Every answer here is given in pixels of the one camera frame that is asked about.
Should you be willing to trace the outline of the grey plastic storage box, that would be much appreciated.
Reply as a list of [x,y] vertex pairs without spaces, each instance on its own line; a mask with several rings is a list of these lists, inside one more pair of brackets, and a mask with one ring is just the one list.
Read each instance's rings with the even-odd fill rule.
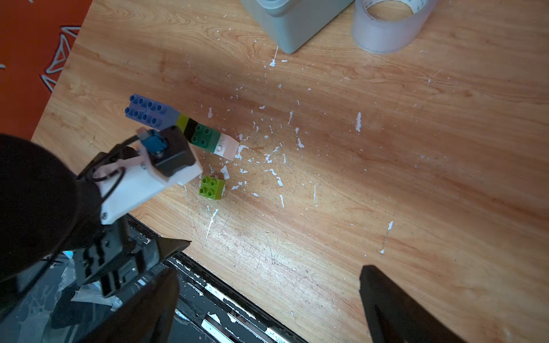
[[293,54],[353,0],[241,0],[240,3],[284,53]]

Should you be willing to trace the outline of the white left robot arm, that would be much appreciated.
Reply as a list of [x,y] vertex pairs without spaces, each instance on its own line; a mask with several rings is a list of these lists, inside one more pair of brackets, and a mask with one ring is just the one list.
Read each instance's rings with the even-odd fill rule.
[[19,275],[43,269],[63,252],[74,254],[76,282],[97,282],[112,297],[187,240],[132,237],[127,215],[173,184],[201,174],[183,133],[175,127],[142,130],[97,154],[74,174],[43,147],[1,136],[1,305],[21,301],[34,287]]

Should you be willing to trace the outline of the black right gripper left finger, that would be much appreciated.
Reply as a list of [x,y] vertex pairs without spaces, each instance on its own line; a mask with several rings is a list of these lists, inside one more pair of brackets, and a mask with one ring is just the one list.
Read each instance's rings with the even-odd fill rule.
[[82,342],[167,342],[180,294],[177,272],[160,272]]

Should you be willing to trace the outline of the dark green lego brick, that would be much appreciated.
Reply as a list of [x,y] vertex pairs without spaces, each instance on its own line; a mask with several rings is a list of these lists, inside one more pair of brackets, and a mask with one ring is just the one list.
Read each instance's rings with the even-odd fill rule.
[[198,124],[194,128],[190,142],[205,151],[215,152],[220,136],[216,129]]

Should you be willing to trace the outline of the lime lego brick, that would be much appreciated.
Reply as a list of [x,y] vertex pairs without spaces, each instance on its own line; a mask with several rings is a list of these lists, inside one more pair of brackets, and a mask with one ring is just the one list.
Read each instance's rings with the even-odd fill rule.
[[189,120],[190,120],[190,118],[186,114],[179,114],[175,125],[182,132],[184,132],[186,130],[186,127],[187,127],[187,124],[188,124]]
[[224,186],[224,180],[204,176],[200,182],[199,194],[210,200],[221,200]]

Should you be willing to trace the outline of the white lego brick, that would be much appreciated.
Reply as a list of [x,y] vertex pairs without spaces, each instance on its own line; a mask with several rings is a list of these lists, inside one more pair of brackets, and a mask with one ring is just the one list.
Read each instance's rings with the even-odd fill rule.
[[217,144],[214,147],[214,154],[229,161],[233,161],[237,155],[239,146],[240,143],[236,139],[226,134],[221,134]]

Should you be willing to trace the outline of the blue long lego brick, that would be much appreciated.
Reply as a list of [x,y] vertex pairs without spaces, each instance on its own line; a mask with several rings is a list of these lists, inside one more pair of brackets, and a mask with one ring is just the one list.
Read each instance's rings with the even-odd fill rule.
[[125,117],[158,131],[174,126],[180,116],[172,107],[138,94],[131,95],[124,114]]

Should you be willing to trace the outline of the clear tape roll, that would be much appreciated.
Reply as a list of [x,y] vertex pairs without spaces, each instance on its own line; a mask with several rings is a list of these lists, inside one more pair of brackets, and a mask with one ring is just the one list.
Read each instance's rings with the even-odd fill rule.
[[373,54],[390,54],[409,45],[420,33],[438,0],[400,1],[412,11],[402,21],[382,21],[368,13],[380,1],[355,1],[351,34],[355,43]]

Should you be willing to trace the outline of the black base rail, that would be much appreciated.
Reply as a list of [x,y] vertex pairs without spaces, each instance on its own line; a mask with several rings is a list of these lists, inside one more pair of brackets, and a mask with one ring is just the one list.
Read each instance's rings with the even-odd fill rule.
[[181,252],[116,295],[77,286],[75,257],[60,254],[1,325],[2,342],[80,342],[163,270],[177,271],[180,293],[169,342],[303,342],[303,338]]

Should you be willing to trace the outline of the black lego brick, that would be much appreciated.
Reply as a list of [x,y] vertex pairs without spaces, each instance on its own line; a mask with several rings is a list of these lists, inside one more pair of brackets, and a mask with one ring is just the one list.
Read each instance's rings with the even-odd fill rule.
[[191,118],[187,120],[183,133],[189,143],[192,142],[197,125],[198,123],[195,120]]

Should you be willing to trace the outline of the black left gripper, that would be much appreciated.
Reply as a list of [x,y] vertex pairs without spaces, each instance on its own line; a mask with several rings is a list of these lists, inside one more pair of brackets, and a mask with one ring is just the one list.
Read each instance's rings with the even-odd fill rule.
[[115,296],[191,244],[144,234],[143,228],[133,217],[124,216],[106,226],[90,247],[75,250],[76,285],[97,282],[103,297]]

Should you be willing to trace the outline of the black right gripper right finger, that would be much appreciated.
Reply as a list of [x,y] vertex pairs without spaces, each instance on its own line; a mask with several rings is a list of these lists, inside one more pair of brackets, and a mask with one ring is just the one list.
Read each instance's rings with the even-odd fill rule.
[[374,265],[360,274],[360,297],[374,342],[463,342]]

